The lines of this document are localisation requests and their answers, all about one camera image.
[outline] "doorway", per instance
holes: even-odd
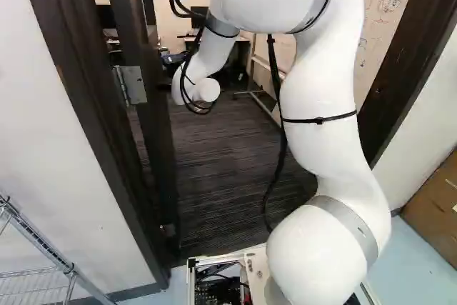
[[[126,64],[140,67],[147,98],[135,104],[135,111],[128,111],[119,101],[119,85],[109,71],[94,0],[31,1],[91,146],[161,287],[168,286],[169,267],[180,258],[265,242],[268,234],[259,207],[276,165],[279,133],[255,103],[247,98],[234,101],[227,91],[217,111],[203,118],[174,106],[157,87],[162,70],[154,1],[111,0]],[[451,0],[428,1],[446,10],[446,16],[430,14],[433,18],[415,21],[431,35],[430,23],[439,20],[443,30],[427,40],[431,56],[439,50],[455,4]],[[405,20],[422,11],[419,3],[423,1],[412,3],[414,9],[408,5],[413,10],[406,10]],[[403,39],[403,44],[417,43],[418,35],[402,37],[407,25],[399,26],[396,37]],[[400,46],[401,42],[395,43],[393,49]],[[411,49],[409,55],[402,55],[404,66],[397,72],[405,77],[397,81],[383,79],[387,75],[384,71],[394,75],[394,65],[388,63],[395,56],[388,53],[386,67],[362,108],[359,124],[362,138],[370,139],[372,157],[395,131],[399,112],[406,109],[417,86],[425,82],[425,67],[433,64],[433,59],[426,60],[424,66],[416,51],[421,50]],[[420,73],[407,75],[404,68],[411,68],[408,57],[417,60],[414,66],[421,66]],[[396,93],[405,82],[408,91]],[[380,100],[384,107],[377,105]],[[364,134],[376,128],[375,118],[386,122],[382,135]],[[316,181],[289,155],[276,188],[269,211],[273,221],[280,221],[313,195]]]

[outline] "door hinge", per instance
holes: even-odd
[[[140,66],[114,66],[113,74],[126,106],[148,101]]]

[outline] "circuit board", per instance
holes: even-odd
[[[199,281],[195,285],[195,305],[240,305],[240,278]]]

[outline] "computer monitor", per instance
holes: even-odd
[[[197,14],[203,14],[206,17],[208,13],[207,6],[191,6],[191,11],[196,12]],[[200,29],[205,25],[205,18],[194,18],[192,17],[192,29]]]
[[[102,29],[115,29],[114,12],[111,5],[97,5],[97,14]]]

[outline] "dark striped carpet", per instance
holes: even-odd
[[[222,254],[268,238],[261,200],[279,150],[279,130],[248,96],[221,95],[208,116],[169,103],[178,166],[182,257]],[[268,203],[279,222],[316,191],[291,154]]]

